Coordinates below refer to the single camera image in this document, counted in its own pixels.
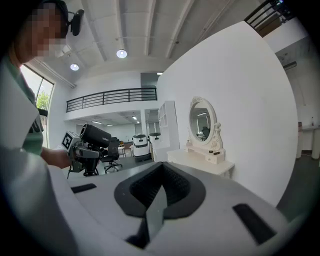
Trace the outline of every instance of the black slot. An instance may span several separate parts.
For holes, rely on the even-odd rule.
[[[81,186],[74,186],[71,188],[73,193],[80,193],[83,191],[87,191],[87,190],[92,190],[94,188],[96,188],[97,186],[93,183],[89,183],[89,184],[85,184],[85,185],[81,185]]]
[[[232,208],[258,245],[268,241],[276,234],[249,205],[240,203]]]

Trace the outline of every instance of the black railing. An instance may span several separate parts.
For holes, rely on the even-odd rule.
[[[294,17],[295,15],[285,5],[284,0],[266,0],[244,21],[264,37]]]
[[[130,88],[98,92],[66,102],[66,111],[122,102],[156,101],[157,88]]]

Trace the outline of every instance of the black chair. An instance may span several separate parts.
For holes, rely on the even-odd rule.
[[[120,144],[120,141],[116,141],[116,140],[111,141],[108,147],[108,155],[101,159],[101,162],[109,162],[109,166],[104,167],[105,173],[107,173],[107,171],[110,168],[114,168],[118,172],[119,170],[116,168],[116,166],[122,167],[122,164],[118,164],[115,162],[116,160],[119,159],[119,156],[120,156],[118,152],[119,144]]]
[[[203,133],[205,139],[207,139],[209,137],[209,134],[210,134],[210,129],[208,129],[208,127],[204,126],[203,129],[202,129],[202,133]]]

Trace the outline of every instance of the white vanity table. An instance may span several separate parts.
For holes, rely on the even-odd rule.
[[[220,127],[211,104],[201,97],[194,97],[189,112],[189,139],[185,149],[167,152],[168,162],[230,178],[235,164],[225,161]]]
[[[212,164],[197,152],[185,152],[183,149],[168,152],[168,162],[189,166],[207,173],[230,178],[234,163],[223,161],[219,164]]]

